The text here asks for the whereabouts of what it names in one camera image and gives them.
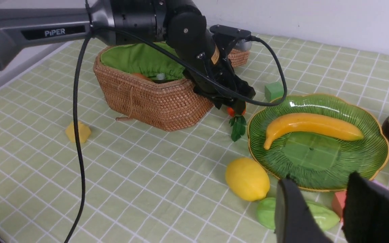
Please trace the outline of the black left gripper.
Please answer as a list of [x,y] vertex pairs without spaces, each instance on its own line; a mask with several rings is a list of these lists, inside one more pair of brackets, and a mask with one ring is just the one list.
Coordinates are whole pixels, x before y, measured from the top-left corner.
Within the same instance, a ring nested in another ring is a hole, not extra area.
[[[256,94],[254,88],[235,74],[229,58],[225,56],[225,51],[217,51],[216,53],[219,54],[218,62],[216,64],[212,64],[211,61],[208,62],[208,70],[205,68],[206,58],[199,59],[197,57],[190,57],[186,62],[216,83],[246,98],[252,99]],[[222,105],[231,107],[242,106],[242,101],[235,99],[221,90],[217,90],[205,79],[187,68],[185,69],[185,77],[194,83],[194,93],[210,100],[216,108],[219,109]]]

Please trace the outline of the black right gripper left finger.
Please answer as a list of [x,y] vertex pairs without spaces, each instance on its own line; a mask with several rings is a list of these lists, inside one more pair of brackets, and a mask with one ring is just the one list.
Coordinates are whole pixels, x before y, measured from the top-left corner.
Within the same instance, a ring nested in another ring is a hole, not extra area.
[[275,200],[275,235],[278,243],[331,243],[315,222],[293,180],[278,181]]

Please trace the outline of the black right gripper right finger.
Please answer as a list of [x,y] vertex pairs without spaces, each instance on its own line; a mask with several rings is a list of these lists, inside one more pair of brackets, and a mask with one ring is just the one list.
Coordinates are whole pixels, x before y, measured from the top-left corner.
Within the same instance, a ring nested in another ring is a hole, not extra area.
[[389,190],[353,172],[343,220],[349,243],[389,243]]

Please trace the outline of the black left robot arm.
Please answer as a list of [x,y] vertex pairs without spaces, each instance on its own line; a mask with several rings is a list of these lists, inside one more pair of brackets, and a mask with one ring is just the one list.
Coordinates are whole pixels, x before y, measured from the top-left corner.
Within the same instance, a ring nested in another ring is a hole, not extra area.
[[183,73],[217,108],[240,108],[255,90],[233,71],[191,0],[98,0],[68,9],[0,9],[0,70],[22,49],[95,37],[108,46],[166,42],[192,69]]

